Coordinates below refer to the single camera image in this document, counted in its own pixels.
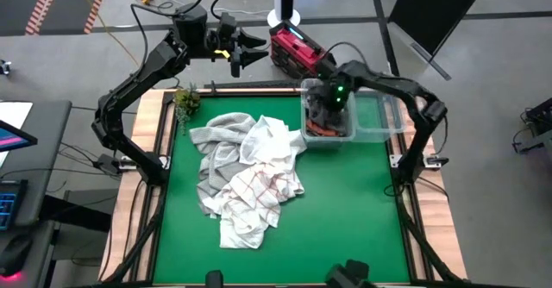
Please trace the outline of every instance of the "small plant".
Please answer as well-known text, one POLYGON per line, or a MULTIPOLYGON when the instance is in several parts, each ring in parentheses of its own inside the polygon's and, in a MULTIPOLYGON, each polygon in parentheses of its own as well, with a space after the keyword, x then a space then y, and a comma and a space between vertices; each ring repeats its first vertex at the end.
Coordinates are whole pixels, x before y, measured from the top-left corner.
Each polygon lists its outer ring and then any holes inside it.
POLYGON ((199 93, 195 85, 190 85, 189 89, 176 90, 174 92, 175 115, 179 122, 179 130, 185 135, 186 124, 190 121, 190 116, 199 109, 199 93))

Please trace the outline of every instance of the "monitor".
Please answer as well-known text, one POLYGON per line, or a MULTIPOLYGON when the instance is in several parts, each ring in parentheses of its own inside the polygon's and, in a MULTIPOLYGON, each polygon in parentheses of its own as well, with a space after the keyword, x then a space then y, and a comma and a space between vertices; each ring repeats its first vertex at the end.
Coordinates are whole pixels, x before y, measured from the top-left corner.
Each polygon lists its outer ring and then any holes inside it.
POLYGON ((0 120, 0 153, 36 145, 36 138, 0 120))

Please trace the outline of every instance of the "plastic container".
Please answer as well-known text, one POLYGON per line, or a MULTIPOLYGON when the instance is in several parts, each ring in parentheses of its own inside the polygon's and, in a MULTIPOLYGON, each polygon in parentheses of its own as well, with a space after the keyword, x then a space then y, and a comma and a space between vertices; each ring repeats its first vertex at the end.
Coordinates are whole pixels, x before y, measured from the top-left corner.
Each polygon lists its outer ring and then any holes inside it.
POLYGON ((305 79, 301 82, 301 135, 308 148, 339 148, 343 142, 350 142, 356 135, 356 119, 354 113, 354 95, 349 94, 347 101, 349 135, 343 137, 321 137, 309 135, 306 131, 306 106, 307 90, 312 86, 320 85, 322 81, 315 78, 305 79))
POLYGON ((354 142, 385 142, 406 130, 398 98, 361 88, 354 94, 354 142))
POLYGON ((301 135, 307 147, 338 148, 343 142, 374 142, 387 141, 392 135, 406 130, 399 100, 391 95, 360 88, 355 94, 349 94, 347 108, 349 113, 350 135, 344 137, 312 136, 306 132, 305 106, 306 92, 321 80, 305 79, 301 83, 301 135))

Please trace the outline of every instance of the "red device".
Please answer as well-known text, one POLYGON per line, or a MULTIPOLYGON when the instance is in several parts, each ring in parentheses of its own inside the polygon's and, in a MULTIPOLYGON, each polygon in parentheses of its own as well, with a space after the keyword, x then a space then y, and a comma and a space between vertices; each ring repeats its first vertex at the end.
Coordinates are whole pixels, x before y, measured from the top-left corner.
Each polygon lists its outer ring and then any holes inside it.
POLYGON ((292 78, 316 78, 317 63, 327 59, 336 64, 334 56, 320 47, 289 21, 269 30, 273 63, 292 78))

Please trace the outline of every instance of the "green tabletop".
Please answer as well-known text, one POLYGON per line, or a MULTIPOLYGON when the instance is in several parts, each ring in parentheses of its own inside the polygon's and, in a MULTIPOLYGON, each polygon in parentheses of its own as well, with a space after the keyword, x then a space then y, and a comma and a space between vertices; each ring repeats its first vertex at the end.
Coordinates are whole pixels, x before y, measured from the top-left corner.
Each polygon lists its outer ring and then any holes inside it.
MULTIPOLYGON (((380 121, 378 104, 373 120, 380 121)), ((283 120, 300 128, 299 97, 206 97, 188 128, 228 112, 283 120)), ((172 168, 154 271, 155 284, 200 284, 221 270, 226 284, 322 283, 348 259, 370 265, 373 282, 408 282, 397 207, 383 190, 391 183, 383 143, 348 143, 339 150, 307 149, 297 174, 305 194, 282 206, 277 229, 259 249, 221 249, 219 219, 204 216, 196 184, 202 155, 188 135, 176 134, 172 168)))

